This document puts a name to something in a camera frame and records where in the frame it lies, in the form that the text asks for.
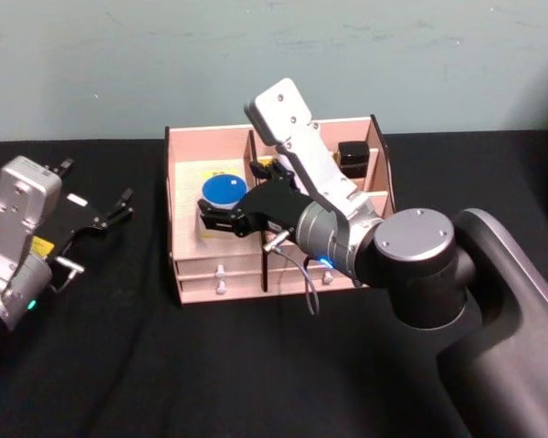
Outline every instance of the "wooden box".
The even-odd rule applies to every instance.
[[[354,181],[373,194],[379,214],[383,217],[392,214],[389,162],[375,117],[319,120],[319,123],[329,153],[337,152],[341,141],[367,141],[370,148],[367,175]],[[304,293],[304,278],[295,266],[279,255],[263,254],[263,244],[272,237],[269,233],[254,233],[245,238],[233,234],[225,238],[199,236],[196,202],[201,198],[205,180],[220,172],[234,173],[244,178],[251,189],[258,182],[249,163],[276,158],[275,149],[263,144],[251,125],[167,128],[166,144],[170,260],[181,303]],[[300,263],[305,258],[292,243],[283,244],[283,250]],[[219,267],[225,272],[220,278],[216,276]],[[330,284],[323,283],[326,271],[326,282],[332,277]],[[349,278],[318,262],[311,262],[309,273],[318,291],[353,288]],[[217,292],[220,279],[224,281],[221,286],[225,286],[225,292],[223,288]]]

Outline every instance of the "cable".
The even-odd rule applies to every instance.
[[[309,273],[306,270],[306,267],[299,265],[296,261],[292,260],[288,255],[284,254],[280,248],[277,246],[274,246],[271,250],[273,253],[278,254],[279,256],[282,256],[286,258],[289,262],[291,262],[293,265],[295,265],[304,276],[304,281],[308,286],[311,287],[311,293],[309,293],[309,289],[306,288],[306,299],[307,299],[307,307],[309,308],[309,312],[311,315],[319,315],[319,311],[321,309],[321,305],[319,303],[319,294],[317,293],[317,288],[314,286],[314,283],[312,282],[312,278],[309,275]]]

